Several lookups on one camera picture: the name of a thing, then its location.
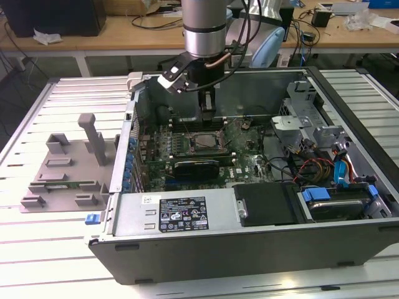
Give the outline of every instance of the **blue connector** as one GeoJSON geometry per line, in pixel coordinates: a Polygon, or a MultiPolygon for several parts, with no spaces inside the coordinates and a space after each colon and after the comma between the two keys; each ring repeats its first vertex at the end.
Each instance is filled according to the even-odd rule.
{"type": "Polygon", "coordinates": [[[134,156],[131,153],[127,153],[126,161],[133,162],[133,158],[134,158],[134,156]]]}
{"type": "Polygon", "coordinates": [[[309,201],[328,201],[331,199],[326,188],[308,188],[302,192],[305,202],[309,201]]]}
{"type": "Polygon", "coordinates": [[[129,138],[129,148],[130,149],[134,148],[136,146],[136,144],[137,144],[137,140],[133,137],[130,137],[129,138]]]}
{"type": "Polygon", "coordinates": [[[133,163],[126,162],[125,167],[126,167],[127,169],[129,169],[130,171],[132,171],[132,169],[133,169],[133,163]]]}
{"type": "Polygon", "coordinates": [[[368,191],[373,199],[376,199],[378,197],[378,190],[374,185],[368,185],[368,191]]]}
{"type": "Polygon", "coordinates": [[[127,171],[125,171],[125,172],[123,173],[123,178],[124,178],[124,179],[130,179],[130,176],[132,176],[132,174],[130,173],[129,170],[127,170],[127,171]]]}
{"type": "Polygon", "coordinates": [[[100,224],[101,223],[100,218],[101,218],[100,214],[91,213],[86,216],[85,224],[86,225],[100,224]]]}
{"type": "Polygon", "coordinates": [[[336,184],[341,184],[343,187],[348,187],[348,183],[345,182],[346,172],[347,165],[342,160],[336,161],[334,167],[334,182],[336,184]]]}
{"type": "Polygon", "coordinates": [[[122,187],[123,187],[123,188],[130,189],[130,183],[127,182],[127,181],[123,181],[123,182],[122,182],[122,187]]]}

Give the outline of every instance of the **gray 3d printed part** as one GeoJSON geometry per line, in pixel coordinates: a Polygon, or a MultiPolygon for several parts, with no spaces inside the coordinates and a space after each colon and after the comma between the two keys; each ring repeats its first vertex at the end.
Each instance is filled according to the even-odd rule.
{"type": "Polygon", "coordinates": [[[95,117],[82,114],[79,125],[89,142],[68,141],[64,134],[51,134],[49,152],[21,201],[21,212],[101,211],[116,155],[115,140],[104,141],[96,132],[95,117]]]}

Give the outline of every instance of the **warning label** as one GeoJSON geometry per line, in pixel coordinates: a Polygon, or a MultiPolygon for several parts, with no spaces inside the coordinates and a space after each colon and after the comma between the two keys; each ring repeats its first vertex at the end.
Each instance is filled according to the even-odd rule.
{"type": "Polygon", "coordinates": [[[161,232],[209,229],[205,197],[160,200],[161,232]]]}

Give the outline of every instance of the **floor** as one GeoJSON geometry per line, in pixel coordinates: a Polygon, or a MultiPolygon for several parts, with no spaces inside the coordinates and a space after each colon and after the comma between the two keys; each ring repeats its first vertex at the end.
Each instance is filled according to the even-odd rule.
{"type": "MultiPolygon", "coordinates": [[[[311,58],[308,65],[319,69],[342,69],[348,55],[319,55],[311,58]]],[[[135,70],[156,70],[156,62],[168,57],[132,57],[135,70]]],[[[48,77],[79,77],[80,72],[73,58],[40,58],[36,64],[48,77]]],[[[89,64],[94,76],[126,75],[125,57],[91,57],[89,64]]],[[[293,59],[291,66],[299,66],[300,58],[293,59]]],[[[387,56],[370,54],[363,60],[362,67],[367,69],[386,89],[399,96],[399,65],[387,56]]],[[[9,75],[0,82],[0,150],[14,133],[28,109],[34,103],[47,79],[26,61],[26,70],[18,73],[9,70],[9,75]]]]}

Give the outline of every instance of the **desk leg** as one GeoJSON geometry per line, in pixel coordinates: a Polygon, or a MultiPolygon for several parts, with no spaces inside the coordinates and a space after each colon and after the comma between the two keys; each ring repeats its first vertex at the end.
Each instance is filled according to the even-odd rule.
{"type": "Polygon", "coordinates": [[[127,70],[128,72],[133,72],[133,64],[132,64],[132,57],[131,56],[125,56],[126,58],[126,64],[127,64],[127,70]]]}
{"type": "Polygon", "coordinates": [[[289,49],[281,49],[279,51],[279,60],[277,67],[288,67],[289,59],[291,58],[292,51],[289,49]]]}
{"type": "Polygon", "coordinates": [[[87,63],[87,57],[84,54],[77,54],[75,56],[77,66],[79,67],[80,74],[82,77],[92,77],[90,67],[87,63]]]}
{"type": "Polygon", "coordinates": [[[346,69],[353,68],[353,65],[354,65],[353,62],[354,62],[355,58],[356,58],[356,54],[349,54],[349,57],[348,57],[346,63],[343,65],[343,67],[346,69]]]}
{"type": "Polygon", "coordinates": [[[12,64],[13,67],[15,67],[18,71],[23,72],[25,71],[25,65],[22,62],[23,57],[10,57],[8,58],[10,63],[12,64]]]}

